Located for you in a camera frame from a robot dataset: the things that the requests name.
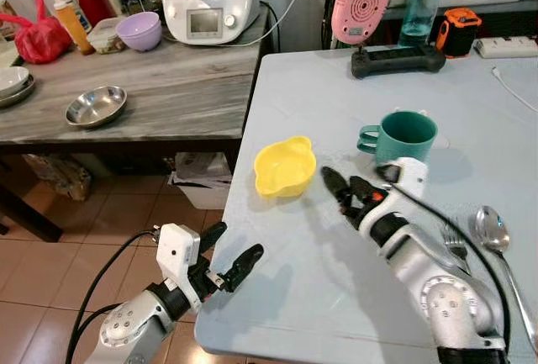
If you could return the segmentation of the white plastic bin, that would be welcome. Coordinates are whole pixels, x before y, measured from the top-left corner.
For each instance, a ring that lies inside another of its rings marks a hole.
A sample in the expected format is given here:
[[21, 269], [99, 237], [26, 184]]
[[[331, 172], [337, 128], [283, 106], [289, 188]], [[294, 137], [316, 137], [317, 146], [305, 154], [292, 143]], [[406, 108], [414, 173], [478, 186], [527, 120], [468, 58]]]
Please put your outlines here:
[[223, 210], [231, 180], [232, 172], [224, 153], [178, 152], [168, 183], [184, 192], [195, 208]]

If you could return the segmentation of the yellow plastic bowl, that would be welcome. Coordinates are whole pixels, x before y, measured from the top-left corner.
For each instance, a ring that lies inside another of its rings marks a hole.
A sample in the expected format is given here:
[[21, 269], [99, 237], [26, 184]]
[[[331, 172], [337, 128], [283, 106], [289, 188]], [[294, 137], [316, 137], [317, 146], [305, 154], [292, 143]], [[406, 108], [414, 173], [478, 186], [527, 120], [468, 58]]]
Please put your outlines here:
[[295, 198], [306, 191], [316, 168], [309, 137], [297, 135], [267, 145], [255, 156], [255, 191], [265, 199]]

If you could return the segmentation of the metal fork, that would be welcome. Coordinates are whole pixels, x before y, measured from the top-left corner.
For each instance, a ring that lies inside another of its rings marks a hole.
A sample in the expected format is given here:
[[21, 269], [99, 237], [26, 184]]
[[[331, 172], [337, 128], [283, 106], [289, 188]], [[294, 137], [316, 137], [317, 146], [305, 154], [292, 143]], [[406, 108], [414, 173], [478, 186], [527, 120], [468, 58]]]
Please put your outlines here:
[[456, 232], [455, 223], [450, 222], [449, 224], [443, 225], [441, 236], [443, 245], [445, 245], [446, 248], [449, 249], [449, 252], [455, 256], [458, 266], [463, 271], [469, 272], [467, 245], [460, 234]]

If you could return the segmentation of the metal spoon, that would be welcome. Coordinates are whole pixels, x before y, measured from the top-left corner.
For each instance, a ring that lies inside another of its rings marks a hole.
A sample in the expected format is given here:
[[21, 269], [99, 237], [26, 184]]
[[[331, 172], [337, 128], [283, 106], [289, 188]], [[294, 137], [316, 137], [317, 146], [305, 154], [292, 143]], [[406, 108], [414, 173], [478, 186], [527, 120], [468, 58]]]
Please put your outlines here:
[[501, 260], [501, 266], [506, 272], [507, 283], [512, 292], [514, 292], [516, 306], [519, 308], [531, 348], [533, 348], [534, 352], [537, 352], [537, 325], [535, 325], [534, 315], [531, 313], [528, 303], [515, 282], [514, 271], [512, 271], [506, 256], [504, 256], [504, 252], [507, 251], [510, 245], [507, 226], [504, 225], [500, 215], [489, 206], [479, 208], [470, 218], [470, 225], [472, 226], [472, 236], [476, 237], [488, 252], [495, 254]]

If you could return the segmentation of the black handheld controller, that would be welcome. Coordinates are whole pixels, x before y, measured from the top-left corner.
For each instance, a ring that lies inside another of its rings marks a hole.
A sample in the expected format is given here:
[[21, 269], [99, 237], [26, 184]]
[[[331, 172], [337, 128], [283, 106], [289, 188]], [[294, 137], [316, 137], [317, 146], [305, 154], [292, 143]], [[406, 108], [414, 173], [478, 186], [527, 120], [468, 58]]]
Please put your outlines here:
[[446, 56], [431, 45], [391, 46], [373, 49], [362, 46], [351, 56], [350, 72], [362, 79], [372, 73], [396, 71], [438, 72], [446, 63]]

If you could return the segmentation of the crumpled clear plastic bag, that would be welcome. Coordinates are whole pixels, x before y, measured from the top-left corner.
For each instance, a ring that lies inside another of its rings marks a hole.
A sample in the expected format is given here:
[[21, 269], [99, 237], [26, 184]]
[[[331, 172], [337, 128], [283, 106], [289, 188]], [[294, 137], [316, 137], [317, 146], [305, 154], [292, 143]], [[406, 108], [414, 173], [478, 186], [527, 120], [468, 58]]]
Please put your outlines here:
[[31, 171], [58, 194], [84, 202], [91, 192], [92, 175], [69, 154], [24, 154]]

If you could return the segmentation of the stainless steel bowl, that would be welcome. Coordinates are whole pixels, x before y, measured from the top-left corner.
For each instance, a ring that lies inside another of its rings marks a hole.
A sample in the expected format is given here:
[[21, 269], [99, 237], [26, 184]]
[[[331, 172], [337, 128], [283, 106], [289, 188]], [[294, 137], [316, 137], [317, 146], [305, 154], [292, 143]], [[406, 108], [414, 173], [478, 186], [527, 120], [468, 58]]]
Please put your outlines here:
[[128, 94], [122, 87], [103, 85], [78, 95], [64, 113], [66, 122], [78, 129], [95, 129], [123, 113]]

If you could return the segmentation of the pink round fan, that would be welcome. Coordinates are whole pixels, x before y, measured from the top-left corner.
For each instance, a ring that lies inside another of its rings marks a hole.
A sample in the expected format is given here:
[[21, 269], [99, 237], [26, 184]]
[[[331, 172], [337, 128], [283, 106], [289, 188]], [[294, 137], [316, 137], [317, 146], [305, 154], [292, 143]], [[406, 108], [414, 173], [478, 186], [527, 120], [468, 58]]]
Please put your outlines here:
[[359, 45], [383, 18], [389, 0], [335, 0], [331, 29], [342, 44]]

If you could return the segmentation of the orange and black device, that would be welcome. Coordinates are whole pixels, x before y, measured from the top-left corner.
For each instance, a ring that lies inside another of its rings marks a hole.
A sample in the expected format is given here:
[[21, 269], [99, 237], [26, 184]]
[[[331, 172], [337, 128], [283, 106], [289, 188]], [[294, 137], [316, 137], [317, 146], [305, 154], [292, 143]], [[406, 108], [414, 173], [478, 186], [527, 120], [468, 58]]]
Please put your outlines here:
[[469, 56], [481, 25], [479, 15], [469, 8], [446, 10], [445, 21], [437, 31], [435, 48], [447, 58]]

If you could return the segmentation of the teal clear water bottle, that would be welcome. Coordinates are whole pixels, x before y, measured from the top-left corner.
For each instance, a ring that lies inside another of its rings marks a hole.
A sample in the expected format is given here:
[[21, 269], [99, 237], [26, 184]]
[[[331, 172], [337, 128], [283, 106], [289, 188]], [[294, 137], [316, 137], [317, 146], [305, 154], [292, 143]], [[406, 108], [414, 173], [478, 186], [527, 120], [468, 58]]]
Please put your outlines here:
[[426, 45], [439, 6], [440, 0], [408, 0], [398, 45]]

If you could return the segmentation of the purple plastic bowl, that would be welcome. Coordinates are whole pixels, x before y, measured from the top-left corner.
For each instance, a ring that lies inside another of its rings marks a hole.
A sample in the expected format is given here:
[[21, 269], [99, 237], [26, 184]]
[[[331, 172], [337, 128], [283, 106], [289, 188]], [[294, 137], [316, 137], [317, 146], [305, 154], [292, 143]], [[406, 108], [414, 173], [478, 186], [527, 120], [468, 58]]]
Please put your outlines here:
[[135, 51], [155, 49], [162, 38], [161, 17], [156, 12], [139, 12], [124, 18], [116, 25], [116, 34]]

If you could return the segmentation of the clear plastic food container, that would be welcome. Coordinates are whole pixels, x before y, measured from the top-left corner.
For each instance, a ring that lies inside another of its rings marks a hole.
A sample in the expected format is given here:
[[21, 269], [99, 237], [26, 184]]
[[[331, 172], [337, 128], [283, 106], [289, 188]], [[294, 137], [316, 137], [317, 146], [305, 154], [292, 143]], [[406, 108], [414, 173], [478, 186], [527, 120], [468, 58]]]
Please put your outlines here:
[[123, 21], [123, 18], [106, 18], [93, 26], [92, 31], [89, 31], [88, 41], [91, 46], [99, 54], [112, 54], [124, 51], [126, 45], [119, 38], [118, 25]]

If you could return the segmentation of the orange sauce bottle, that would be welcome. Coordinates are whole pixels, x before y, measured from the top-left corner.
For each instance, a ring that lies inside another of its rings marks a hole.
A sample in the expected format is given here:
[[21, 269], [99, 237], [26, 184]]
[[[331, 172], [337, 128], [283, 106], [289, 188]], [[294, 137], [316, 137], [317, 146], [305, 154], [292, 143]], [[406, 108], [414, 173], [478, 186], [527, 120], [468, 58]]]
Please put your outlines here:
[[88, 40], [89, 30], [92, 29], [91, 23], [78, 6], [77, 0], [56, 0], [53, 9], [78, 51], [83, 55], [95, 53], [91, 41]]

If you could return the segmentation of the white ceramic bowl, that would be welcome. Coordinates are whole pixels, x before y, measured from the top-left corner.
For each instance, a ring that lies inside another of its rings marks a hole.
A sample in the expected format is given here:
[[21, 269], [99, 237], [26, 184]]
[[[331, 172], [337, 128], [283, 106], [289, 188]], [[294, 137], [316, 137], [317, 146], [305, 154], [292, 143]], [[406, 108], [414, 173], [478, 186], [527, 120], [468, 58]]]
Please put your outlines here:
[[29, 77], [30, 72], [23, 66], [0, 67], [0, 99], [22, 90]]

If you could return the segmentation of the red plastic bag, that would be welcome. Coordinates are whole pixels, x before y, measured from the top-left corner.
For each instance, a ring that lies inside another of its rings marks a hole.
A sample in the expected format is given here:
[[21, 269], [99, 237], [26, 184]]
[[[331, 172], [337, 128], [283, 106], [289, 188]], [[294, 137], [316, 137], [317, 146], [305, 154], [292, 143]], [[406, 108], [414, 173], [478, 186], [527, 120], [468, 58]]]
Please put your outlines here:
[[38, 11], [37, 22], [32, 23], [29, 19], [1, 12], [0, 21], [22, 27], [15, 34], [14, 44], [19, 55], [27, 63], [49, 64], [56, 61], [61, 54], [68, 52], [73, 41], [61, 21], [49, 15], [44, 0], [35, 2]]

